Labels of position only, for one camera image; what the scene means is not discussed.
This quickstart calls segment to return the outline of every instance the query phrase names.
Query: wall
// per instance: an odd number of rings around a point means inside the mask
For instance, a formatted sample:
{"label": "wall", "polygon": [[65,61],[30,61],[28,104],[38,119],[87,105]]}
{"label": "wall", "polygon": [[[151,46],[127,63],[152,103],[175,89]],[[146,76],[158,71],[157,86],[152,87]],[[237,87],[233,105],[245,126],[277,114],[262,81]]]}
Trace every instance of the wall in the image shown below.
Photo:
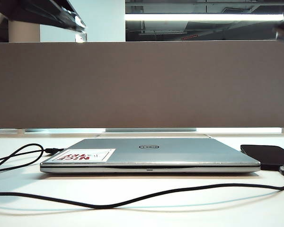
{"label": "wall", "polygon": [[[125,41],[124,0],[70,0],[87,26],[89,42]],[[75,32],[41,25],[41,42],[74,42]]]}

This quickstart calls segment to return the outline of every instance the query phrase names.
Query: red and white sticker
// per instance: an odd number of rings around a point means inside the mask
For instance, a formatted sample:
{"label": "red and white sticker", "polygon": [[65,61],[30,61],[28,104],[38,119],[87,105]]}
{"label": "red and white sticker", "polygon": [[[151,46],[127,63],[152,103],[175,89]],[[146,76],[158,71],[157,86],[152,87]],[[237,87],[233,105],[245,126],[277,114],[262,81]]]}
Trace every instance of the red and white sticker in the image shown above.
{"label": "red and white sticker", "polygon": [[55,156],[50,162],[106,162],[115,151],[109,149],[68,149]]}

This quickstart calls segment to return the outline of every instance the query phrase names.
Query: laptop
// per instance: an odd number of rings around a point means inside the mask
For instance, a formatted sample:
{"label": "laptop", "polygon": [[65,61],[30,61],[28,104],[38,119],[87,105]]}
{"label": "laptop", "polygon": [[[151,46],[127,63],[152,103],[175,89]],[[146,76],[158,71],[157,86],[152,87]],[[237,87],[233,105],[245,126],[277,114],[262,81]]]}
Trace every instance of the laptop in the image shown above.
{"label": "laptop", "polygon": [[211,138],[86,139],[40,164],[46,173],[247,173],[260,162]]}

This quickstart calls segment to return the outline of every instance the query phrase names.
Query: dell logo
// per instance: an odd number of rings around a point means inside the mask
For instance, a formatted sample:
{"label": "dell logo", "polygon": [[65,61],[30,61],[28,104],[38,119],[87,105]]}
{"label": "dell logo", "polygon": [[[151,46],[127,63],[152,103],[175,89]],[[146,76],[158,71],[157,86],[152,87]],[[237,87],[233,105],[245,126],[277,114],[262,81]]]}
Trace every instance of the dell logo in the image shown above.
{"label": "dell logo", "polygon": [[139,146],[139,148],[142,148],[142,149],[157,149],[157,148],[159,148],[159,146],[157,146],[157,145],[141,145],[141,146]]}

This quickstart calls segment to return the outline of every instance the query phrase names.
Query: white pillar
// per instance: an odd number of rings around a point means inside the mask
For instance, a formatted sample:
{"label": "white pillar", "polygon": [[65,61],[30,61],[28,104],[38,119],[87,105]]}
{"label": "white pillar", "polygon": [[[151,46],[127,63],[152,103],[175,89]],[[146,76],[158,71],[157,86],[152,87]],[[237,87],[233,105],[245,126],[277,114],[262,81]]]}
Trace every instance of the white pillar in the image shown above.
{"label": "white pillar", "polygon": [[39,42],[40,25],[20,21],[9,21],[9,42]]}

